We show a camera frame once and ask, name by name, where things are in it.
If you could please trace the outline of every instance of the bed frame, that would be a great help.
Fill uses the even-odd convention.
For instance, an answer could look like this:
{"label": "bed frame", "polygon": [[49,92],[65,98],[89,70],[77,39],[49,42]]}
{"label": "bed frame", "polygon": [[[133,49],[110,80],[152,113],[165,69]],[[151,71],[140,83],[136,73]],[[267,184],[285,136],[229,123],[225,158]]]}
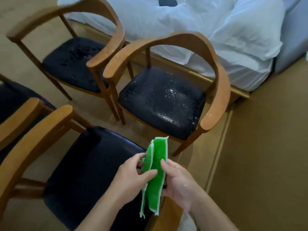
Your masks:
{"label": "bed frame", "polygon": [[[83,24],[71,19],[68,19],[67,21],[71,24],[73,29],[79,33],[80,36],[95,40],[97,42],[101,42],[103,44],[107,44],[111,39],[111,36],[95,29],[94,27],[88,24]],[[132,62],[134,68],[137,68],[138,70],[145,68],[147,64],[145,58],[145,52],[142,52],[138,56],[134,57]],[[175,62],[172,62],[159,55],[151,54],[151,63],[153,66],[157,66],[167,71],[187,76],[189,79],[193,80],[193,82],[205,88],[208,87],[213,82],[212,78],[205,77],[194,70],[191,70]],[[248,91],[244,91],[235,86],[231,86],[230,104],[238,100],[240,97],[248,99],[249,94],[250,92]]]}

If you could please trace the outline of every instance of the white bedsheet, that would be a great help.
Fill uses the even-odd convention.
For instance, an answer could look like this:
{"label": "white bedsheet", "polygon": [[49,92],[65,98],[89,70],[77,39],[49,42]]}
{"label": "white bedsheet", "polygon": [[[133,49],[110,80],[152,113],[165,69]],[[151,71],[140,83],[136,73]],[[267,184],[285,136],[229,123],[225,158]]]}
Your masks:
{"label": "white bedsheet", "polygon": [[[68,5],[79,0],[58,0]],[[180,30],[199,31],[211,40],[233,8],[233,0],[177,0],[176,7],[160,7],[158,0],[107,0],[117,13],[125,29],[125,40],[166,36]],[[113,35],[115,25],[102,16],[91,13],[68,13],[66,18],[86,23]],[[231,84],[246,91],[256,89],[271,71],[272,59],[259,58],[237,52],[225,45],[213,44],[221,63],[227,70]],[[151,52],[185,65],[204,76],[214,78],[211,67],[198,55],[175,46],[151,47]]]}

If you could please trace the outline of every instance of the bed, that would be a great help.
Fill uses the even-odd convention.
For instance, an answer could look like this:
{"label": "bed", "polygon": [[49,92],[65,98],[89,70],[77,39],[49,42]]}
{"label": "bed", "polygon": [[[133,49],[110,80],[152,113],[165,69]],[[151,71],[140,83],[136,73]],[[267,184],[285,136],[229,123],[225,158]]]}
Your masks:
{"label": "bed", "polygon": [[[58,0],[58,5],[67,5],[76,1],[79,0]],[[234,32],[234,39],[230,37],[233,42],[229,39],[229,32],[233,30],[232,21],[241,20],[236,16],[230,20],[230,16],[235,12],[238,0],[237,2],[235,0],[177,0],[178,5],[176,7],[160,7],[158,0],[107,1],[114,8],[124,26],[125,40],[127,42],[140,38],[168,35],[178,30],[199,31],[209,38],[221,59],[222,65],[229,74],[232,84],[232,101],[235,101],[238,97],[248,98],[249,92],[257,89],[273,70],[275,72],[283,71],[286,66],[288,67],[296,60],[296,57],[299,57],[299,54],[302,55],[304,50],[308,50],[305,49],[305,43],[300,46],[296,45],[296,40],[292,38],[293,36],[288,30],[285,30],[285,33],[282,32],[281,41],[284,42],[280,41],[281,27],[282,29],[289,29],[294,22],[297,22],[296,19],[299,16],[294,16],[294,10],[297,13],[304,12],[303,10],[299,11],[298,8],[301,7],[299,2],[304,2],[305,0],[273,0],[272,2],[266,1],[266,4],[262,3],[263,0],[253,0],[259,1],[259,4],[262,3],[253,17],[258,19],[259,22],[271,19],[272,25],[268,27],[277,29],[276,32],[272,32],[272,35],[279,33],[276,37],[279,38],[271,45],[273,49],[271,52],[256,49],[255,46],[247,46],[243,49],[243,42],[237,42],[242,37],[241,35],[238,36],[238,32]],[[250,0],[243,5],[245,4],[254,4],[256,6],[256,3],[251,3]],[[243,10],[246,11],[245,6],[241,8],[240,13]],[[262,12],[273,13],[272,15],[264,16],[264,14],[260,14]],[[94,14],[69,13],[66,18],[83,24],[83,27],[87,31],[92,31],[92,33],[100,34],[102,32],[101,36],[112,36],[115,31],[113,23]],[[292,57],[289,57],[290,51],[295,51]],[[214,72],[210,66],[191,51],[175,46],[155,46],[151,48],[151,52],[156,61],[167,64],[169,67],[176,67],[185,73],[194,74],[199,78],[202,77],[207,82],[211,82],[214,78]]]}

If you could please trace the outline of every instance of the chair seat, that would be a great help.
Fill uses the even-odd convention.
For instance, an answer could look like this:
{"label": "chair seat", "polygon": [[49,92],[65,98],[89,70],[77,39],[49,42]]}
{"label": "chair seat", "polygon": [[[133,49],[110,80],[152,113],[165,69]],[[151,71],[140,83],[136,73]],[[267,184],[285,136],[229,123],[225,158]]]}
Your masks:
{"label": "chair seat", "polygon": [[[86,63],[104,47],[105,45],[93,40],[75,37],[47,55],[42,62],[42,67],[46,72],[61,81],[88,91],[100,92]],[[102,68],[100,71],[102,80],[104,69]],[[104,80],[103,82],[108,88],[108,83]]]}
{"label": "chair seat", "polygon": [[205,94],[187,79],[151,67],[120,92],[119,104],[150,126],[186,140],[197,128]]}
{"label": "chair seat", "polygon": [[[128,139],[102,127],[88,128],[75,141],[47,181],[45,203],[70,230],[87,216],[110,186],[119,166],[136,153],[145,152]],[[123,206],[110,230],[144,230],[139,217],[141,193]]]}
{"label": "chair seat", "polygon": [[[45,100],[42,96],[34,92],[33,90],[20,85],[13,81],[8,81],[0,85],[0,124],[8,119],[17,109],[21,107],[29,98],[37,97],[44,102],[46,106],[51,109],[56,109],[52,104]],[[9,154],[13,147],[19,140],[39,121],[41,121],[46,114],[40,114],[33,123],[21,133],[12,143],[6,146],[0,151],[0,164],[4,158]]]}

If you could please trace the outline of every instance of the hand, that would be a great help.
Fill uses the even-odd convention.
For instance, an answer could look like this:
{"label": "hand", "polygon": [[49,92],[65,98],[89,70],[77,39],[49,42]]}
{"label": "hand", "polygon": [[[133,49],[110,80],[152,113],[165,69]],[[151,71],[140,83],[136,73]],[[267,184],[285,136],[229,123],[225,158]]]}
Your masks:
{"label": "hand", "polygon": [[125,161],[119,167],[108,188],[108,191],[113,196],[117,196],[120,207],[132,201],[145,184],[156,176],[157,169],[152,169],[142,174],[143,162],[141,159],[146,155],[146,153],[139,153]]}
{"label": "hand", "polygon": [[161,196],[172,198],[184,210],[189,211],[196,195],[203,190],[185,168],[170,159],[167,162],[163,159],[160,162],[161,168],[166,172],[167,182],[167,188],[161,191]]}

